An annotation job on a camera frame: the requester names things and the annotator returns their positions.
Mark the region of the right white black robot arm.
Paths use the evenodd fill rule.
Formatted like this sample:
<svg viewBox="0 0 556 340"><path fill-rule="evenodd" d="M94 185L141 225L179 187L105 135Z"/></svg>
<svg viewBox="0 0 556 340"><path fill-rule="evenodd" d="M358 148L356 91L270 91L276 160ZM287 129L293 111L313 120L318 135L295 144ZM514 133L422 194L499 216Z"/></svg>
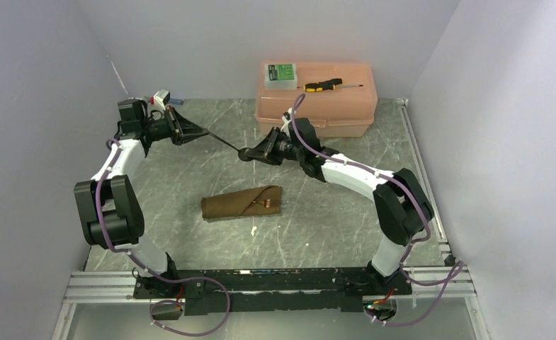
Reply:
<svg viewBox="0 0 556 340"><path fill-rule="evenodd" d="M279 166L285 160L297 162L304 173L323 183L343 186L375 204L383 234L378 250L368 264L368 286L384 294L395 284L404 257L415 236L429 231L434 211L418 178L403 168L399 171L376 169L356 162L319 141L306 118L296 118L287 130L270 130L253 148L238 152L243 162L257 161Z"/></svg>

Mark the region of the black spoon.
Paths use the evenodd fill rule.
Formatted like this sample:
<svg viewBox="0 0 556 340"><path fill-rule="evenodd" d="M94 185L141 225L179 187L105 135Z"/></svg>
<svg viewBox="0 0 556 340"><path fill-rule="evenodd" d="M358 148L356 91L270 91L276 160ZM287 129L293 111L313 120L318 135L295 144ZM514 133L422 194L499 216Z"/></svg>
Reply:
<svg viewBox="0 0 556 340"><path fill-rule="evenodd" d="M217 141L221 142L222 144L228 146L229 148L235 150L237 152L237 156L238 156L239 160L241 160L243 162L251 162L253 160L249 156L249 150L250 149L248 147L237 148L232 143L224 140L223 138L217 136L216 134L214 134L212 132L209 132L208 135L211 136L212 138L216 139Z"/></svg>

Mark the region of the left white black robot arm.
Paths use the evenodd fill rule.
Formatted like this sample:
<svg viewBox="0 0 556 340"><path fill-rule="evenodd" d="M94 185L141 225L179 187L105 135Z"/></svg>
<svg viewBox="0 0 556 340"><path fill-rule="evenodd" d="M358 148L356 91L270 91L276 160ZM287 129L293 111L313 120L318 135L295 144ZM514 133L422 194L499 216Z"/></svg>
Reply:
<svg viewBox="0 0 556 340"><path fill-rule="evenodd" d="M144 99L129 98L118 102L118 111L118 129L106 141L109 155L103 166L74 186L84 239L128 257L140 277L152 280L153 289L169 298L180 290L181 278L171 257L146 236L144 213L130 178L155 142L169 140L180 146L209 132L169 104L150 110Z"/></svg>

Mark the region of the brown cloth napkin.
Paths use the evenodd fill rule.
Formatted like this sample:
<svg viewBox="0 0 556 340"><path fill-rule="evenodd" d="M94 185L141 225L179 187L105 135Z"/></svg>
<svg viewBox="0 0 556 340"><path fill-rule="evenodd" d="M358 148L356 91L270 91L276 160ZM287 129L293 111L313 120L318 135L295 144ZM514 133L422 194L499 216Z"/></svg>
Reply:
<svg viewBox="0 0 556 340"><path fill-rule="evenodd" d="M205 197L200 201L201 214L205 220L275 215L281 212L282 192L281 186L271 185ZM257 198L270 198L272 207L251 204Z"/></svg>

